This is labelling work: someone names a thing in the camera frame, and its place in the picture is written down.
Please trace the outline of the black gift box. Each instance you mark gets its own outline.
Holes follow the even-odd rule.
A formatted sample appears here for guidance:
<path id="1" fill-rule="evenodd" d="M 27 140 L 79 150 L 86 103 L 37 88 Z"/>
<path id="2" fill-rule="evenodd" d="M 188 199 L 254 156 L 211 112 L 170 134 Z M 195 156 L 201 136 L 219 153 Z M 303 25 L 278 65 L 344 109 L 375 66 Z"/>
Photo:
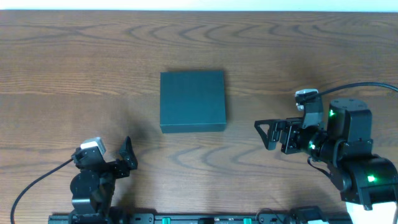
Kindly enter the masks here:
<path id="1" fill-rule="evenodd" d="M 219 132 L 226 123 L 224 71 L 160 74 L 162 133 Z"/>

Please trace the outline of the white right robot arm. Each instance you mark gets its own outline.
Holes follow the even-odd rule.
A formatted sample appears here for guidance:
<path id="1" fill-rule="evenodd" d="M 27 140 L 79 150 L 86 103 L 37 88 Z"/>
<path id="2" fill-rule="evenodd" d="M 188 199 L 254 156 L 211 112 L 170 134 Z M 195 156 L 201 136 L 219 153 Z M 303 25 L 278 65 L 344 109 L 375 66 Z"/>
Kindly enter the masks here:
<path id="1" fill-rule="evenodd" d="M 296 98 L 303 116 L 255 121 L 265 148 L 281 145 L 284 154 L 306 153 L 308 163 L 323 162 L 322 173 L 340 193 L 357 223 L 397 223 L 397 169 L 373 153 L 372 113 L 352 98 L 330 101 L 323 121 L 322 98 Z"/>

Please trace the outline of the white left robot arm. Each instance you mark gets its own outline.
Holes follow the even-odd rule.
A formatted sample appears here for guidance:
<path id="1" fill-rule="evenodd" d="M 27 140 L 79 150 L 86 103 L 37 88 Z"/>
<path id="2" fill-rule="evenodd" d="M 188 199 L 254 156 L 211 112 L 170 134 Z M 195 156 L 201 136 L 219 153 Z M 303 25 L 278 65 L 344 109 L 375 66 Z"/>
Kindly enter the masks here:
<path id="1" fill-rule="evenodd" d="M 121 208 L 111 205 L 116 180 L 129 177 L 136 170 L 138 161 L 132 149 L 131 138 L 125 138 L 120 159 L 106 162 L 106 149 L 99 137 L 87 139 L 72 154 L 75 166 L 80 170 L 70 184 L 74 210 L 70 223 L 129 223 L 130 216 Z"/>

